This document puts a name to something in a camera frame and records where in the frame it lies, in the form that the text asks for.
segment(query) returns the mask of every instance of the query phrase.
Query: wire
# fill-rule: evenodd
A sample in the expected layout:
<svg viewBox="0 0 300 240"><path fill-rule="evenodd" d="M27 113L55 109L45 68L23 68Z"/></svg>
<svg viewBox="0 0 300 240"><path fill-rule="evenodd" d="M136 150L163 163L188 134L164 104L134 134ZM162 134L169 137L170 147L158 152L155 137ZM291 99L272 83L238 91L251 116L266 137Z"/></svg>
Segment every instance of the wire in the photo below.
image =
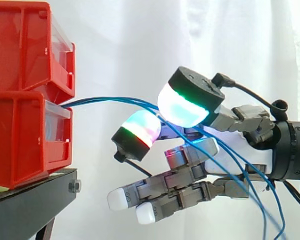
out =
<svg viewBox="0 0 300 240"><path fill-rule="evenodd" d="M255 92L251 91L250 89L246 88L245 86L235 83L232 87L240 89L241 91L245 92L246 94L250 95L251 97L257 99L259 102L261 102L268 108L272 109L273 111L282 112L282 113L287 111L287 109L279 108L279 107L276 107L275 105L269 103L268 101L263 99L261 96L259 96Z"/></svg>
<svg viewBox="0 0 300 240"><path fill-rule="evenodd" d="M253 185L253 183L251 182L250 178L249 178L249 174L247 171L244 170L244 168L241 166L240 162L238 161L238 159L232 154L232 152L228 151L228 148L222 143L222 142L218 142L219 146L221 146L221 148L223 148L231 157L232 159L235 161L235 163L237 164L237 166L240 168L240 170L242 171L246 181L248 182L248 184L251 186L251 190L253 191L253 194L255 195L255 198L258 200L258 202L262 205L262 202L259 198L259 195ZM262 239L265 240L267 237L267 217L266 217L266 213L264 208L260 207L261 212L262 212L262 217L263 217L263 234L262 234Z"/></svg>
<svg viewBox="0 0 300 240"><path fill-rule="evenodd" d="M273 186L273 184L271 183L271 181L265 176L265 174L263 172L261 172L258 168L256 168L253 164L251 164L249 161L247 161L244 157L242 157L240 154L238 154L235 150L233 150L229 145L227 145L223 140L221 140L220 138L218 138L217 136L199 128L199 127L194 127L198 132L206 135L206 136L209 136L209 137L212 137L212 138L215 138L216 141L220 144L222 143L225 147L227 147L228 149L225 149L225 151L227 153L229 153L229 150L232 151L235 155L237 155L242 161L244 161L246 164L248 164L256 173L258 173L262 178L263 180L269 185L269 187L271 188L271 191L273 192L273 195L274 195L274 198L277 202L277 205L278 205L278 209L279 209L279 213L280 213L280 216L281 216L281 220L282 220L282 228L280 230L280 232L278 233L278 235L274 238L274 239L278 239L282 234L284 234L284 231L285 231L285 228L286 228L286 221L285 221L285 216L284 216L284 213L283 213L283 210L282 210L282 206L281 206L281 203L280 203L280 199L278 197L278 194L276 192L276 189L275 187Z"/></svg>
<svg viewBox="0 0 300 240"><path fill-rule="evenodd" d="M83 98L79 99L76 101L72 101L66 104L61 105L63 108L70 108L70 107L75 107L79 105L85 105L85 104L92 104L92 103L98 103L98 102L104 102L104 101L115 101L115 102L122 102L122 103L127 103L127 104L133 104L135 103L145 105L146 107L149 107L154 110L159 110L159 108L145 100L139 99L139 98L134 98L134 97L122 97L122 96L116 96L116 97L111 97L111 96L101 96L101 97L90 97L90 98Z"/></svg>
<svg viewBox="0 0 300 240"><path fill-rule="evenodd" d="M129 159L124 160L125 163L129 164L130 166L134 167L138 171L142 172L143 174L147 175L149 178L152 177L152 174L139 165L135 164L133 161L130 161Z"/></svg>
<svg viewBox="0 0 300 240"><path fill-rule="evenodd" d="M286 186L286 188L289 190L289 192L293 192L294 194L298 195L297 197L300 199L300 194L297 189L288 181L284 180L283 184Z"/></svg>
<svg viewBox="0 0 300 240"><path fill-rule="evenodd" d="M123 102L123 103L127 103L127 104L133 104L133 105L137 105L140 106L146 110L148 110L150 113L156 115L156 113L152 110L155 109L157 110L158 107L148 103L146 101L140 100L138 99L138 101L133 101L131 99L128 99L126 97L96 97L93 100L85 100L82 99L81 101L78 100L76 101L76 103L71 104L65 104L62 107L64 108L69 108L69 107L74 107L74 106L78 106L78 105L82 105L82 104L89 104L89 103L94 103L94 102L103 102L103 101L116 101L116 102ZM268 215L268 217L270 218L271 222L278 228L280 229L278 223L276 222L276 220L274 219L274 217L263 207L262 204L260 204L258 202L258 200L247 190L246 186L241 182L241 180L231 174L225 167L223 167L220 163L218 163L213 156L211 156L208 152L204 151L202 148L196 146L195 144L193 144L190 140L188 140L186 137L184 137L172 124L170 124L169 122L167 122L166 120L164 120L160 115L157 115L157 117L163 122L165 123L168 127L170 127L181 139L183 139L187 144L189 144L190 146L192 146L193 148L197 149L198 151L200 151L201 153L205 154L212 162L214 162L219 168L221 168L226 174L228 174L239 186L240 188L247 193L252 199L253 201L260 207L263 208L265 213Z"/></svg>
<svg viewBox="0 0 300 240"><path fill-rule="evenodd" d="M293 198L300 204L300 193L295 189L294 186L291 185L288 181L283 181L283 184L285 185L286 189L291 193Z"/></svg>

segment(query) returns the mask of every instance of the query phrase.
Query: green led light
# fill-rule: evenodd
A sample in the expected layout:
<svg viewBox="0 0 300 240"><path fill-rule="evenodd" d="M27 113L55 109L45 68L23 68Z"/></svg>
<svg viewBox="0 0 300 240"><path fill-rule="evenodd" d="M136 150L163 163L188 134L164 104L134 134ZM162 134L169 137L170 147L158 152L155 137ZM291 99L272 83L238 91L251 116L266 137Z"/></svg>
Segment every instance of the green led light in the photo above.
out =
<svg viewBox="0 0 300 240"><path fill-rule="evenodd" d="M132 114L122 127L130 131L143 141L149 148L158 138L161 131L160 120L147 110L140 110Z"/></svg>
<svg viewBox="0 0 300 240"><path fill-rule="evenodd" d="M167 83L158 96L158 107L162 116L169 122L183 128L192 128L201 123L209 111L186 100Z"/></svg>

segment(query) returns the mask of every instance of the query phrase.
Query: blue cable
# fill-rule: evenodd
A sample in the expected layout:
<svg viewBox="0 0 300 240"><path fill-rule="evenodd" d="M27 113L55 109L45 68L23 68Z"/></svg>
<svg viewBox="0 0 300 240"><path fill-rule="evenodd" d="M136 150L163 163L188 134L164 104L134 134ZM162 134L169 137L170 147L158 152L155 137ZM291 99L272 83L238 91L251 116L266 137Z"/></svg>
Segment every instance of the blue cable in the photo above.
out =
<svg viewBox="0 0 300 240"><path fill-rule="evenodd" d="M286 221L285 221L285 216L284 216L284 213L283 213L283 210L282 210L282 206L281 206L281 203L280 203L280 199L277 195L277 192L276 192L276 189L275 187L273 186L273 184L271 183L271 181L268 180L268 178L265 176L264 173L262 173L258 168L256 168L253 164L251 164L248 160L246 160L244 157L242 157L239 153L237 153L235 150L233 150L229 145L227 145L223 140L221 140L220 138L218 138L217 136L214 136L213 134L199 128L199 127L194 127L198 132L200 132L201 134L203 135L206 135L208 137L211 137L211 138L215 138L216 141L218 142L218 144L221 144L223 145L225 148L223 148L228 154L231 155L231 152L232 151L235 155L237 155L243 162L245 162L246 164L248 164L256 173L258 173L262 178L263 180L269 185L269 187L271 188L271 191L273 192L273 195L275 197L275 200L277 202L277 205L278 205L278 209L279 209L279 212L280 212L280 217L282 219L282 228L280 230L280 232L278 233L278 235L274 238L275 240L278 239L285 231L285 228L286 228Z"/></svg>
<svg viewBox="0 0 300 240"><path fill-rule="evenodd" d="M194 127L195 130L197 130L199 133L206 135L206 133L199 127L195 126ZM253 183L251 182L250 178L249 178L249 174L247 173L247 171L244 170L244 168L241 166L240 162L238 161L238 159L232 154L232 152L228 151L227 147L220 141L217 140L217 143L220 145L221 148L223 148L234 160L234 162L237 164L237 166L240 168L241 172L243 173L246 181L248 182L248 184L251 186L251 190L253 191L253 194L255 195L255 198L258 200L258 202L260 203L260 205L263 206L259 195L255 189L255 187L253 186ZM267 237L267 217L266 217L266 213L265 213L265 209L264 207L260 207L260 210L262 212L262 217L263 217L263 234L262 234L262 239L265 240Z"/></svg>
<svg viewBox="0 0 300 240"><path fill-rule="evenodd" d="M98 102L104 102L104 101L115 101L115 102L122 102L122 103L127 103L127 104L133 104L139 103L142 105L145 105L151 109L154 110L159 110L159 108L145 100L139 99L139 98L134 98L134 97L122 97L122 96L116 96L116 97L111 97L111 96L101 96L101 97L90 97L90 98L83 98L80 100L72 101L69 103L66 103L64 105L61 105L63 108L70 108L70 107L75 107L79 105L85 105L85 104L92 104L92 103L98 103Z"/></svg>
<svg viewBox="0 0 300 240"><path fill-rule="evenodd" d="M84 104L90 104L90 103L96 103L96 102L103 102L103 101L116 101L116 102L122 102L122 103L127 103L127 104L133 104L137 105L139 107L142 107L152 114L156 115L156 113L152 110L158 110L158 107L155 106L152 103L149 103L147 101L138 99L138 98L132 98L132 97L94 97L94 98L86 98L86 99L81 99L77 100L74 102L70 102L67 104L62 105L64 108L69 108L69 107L74 107L74 106L79 106L79 105L84 105ZM247 188L244 186L244 184L240 181L240 179L231 174L227 169L225 169L220 163L218 163L213 156L211 156L208 152L204 151L200 147L197 147L194 145L191 141L189 141L186 137L184 137L173 125L171 125L169 122L164 120L160 115L157 116L163 123L165 123L168 127L170 127L180 138L182 138L186 143L188 143L190 146L193 148L197 149L198 151L202 152L205 154L209 159L211 159L212 162L214 162L219 168L221 168L225 173L227 173L243 190L245 193L247 193L255 202L256 204L262 208L265 213L268 215L270 220L276 225L279 229L278 223L275 221L275 219L271 216L271 214L263 207L263 205L258 202L258 200L247 190Z"/></svg>

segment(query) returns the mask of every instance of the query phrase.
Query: red storage drawer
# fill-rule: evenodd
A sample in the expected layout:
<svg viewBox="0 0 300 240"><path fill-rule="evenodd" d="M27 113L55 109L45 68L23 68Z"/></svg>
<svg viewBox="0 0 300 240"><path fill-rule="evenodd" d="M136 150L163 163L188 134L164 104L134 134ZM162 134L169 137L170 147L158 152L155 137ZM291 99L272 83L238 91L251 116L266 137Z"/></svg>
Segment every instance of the red storage drawer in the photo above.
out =
<svg viewBox="0 0 300 240"><path fill-rule="evenodd" d="M0 92L0 186L44 178L72 160L72 112L39 92Z"/></svg>
<svg viewBox="0 0 300 240"><path fill-rule="evenodd" d="M75 46L46 2L0 1L0 91L42 93L60 104L75 95Z"/></svg>

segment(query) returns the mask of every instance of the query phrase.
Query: black sensor cap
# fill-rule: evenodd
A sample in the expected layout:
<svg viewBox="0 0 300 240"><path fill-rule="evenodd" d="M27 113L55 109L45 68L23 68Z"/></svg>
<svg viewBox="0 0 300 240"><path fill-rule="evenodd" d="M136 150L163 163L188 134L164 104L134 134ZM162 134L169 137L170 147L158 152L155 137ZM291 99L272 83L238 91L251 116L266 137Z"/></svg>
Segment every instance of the black sensor cap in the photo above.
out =
<svg viewBox="0 0 300 240"><path fill-rule="evenodd" d="M142 140L122 126L116 131L111 140L117 146L114 158L120 163L123 163L126 159L141 161L150 150Z"/></svg>
<svg viewBox="0 0 300 240"><path fill-rule="evenodd" d="M209 79L184 66L178 67L168 84L187 101L203 107L210 113L225 99L225 95Z"/></svg>

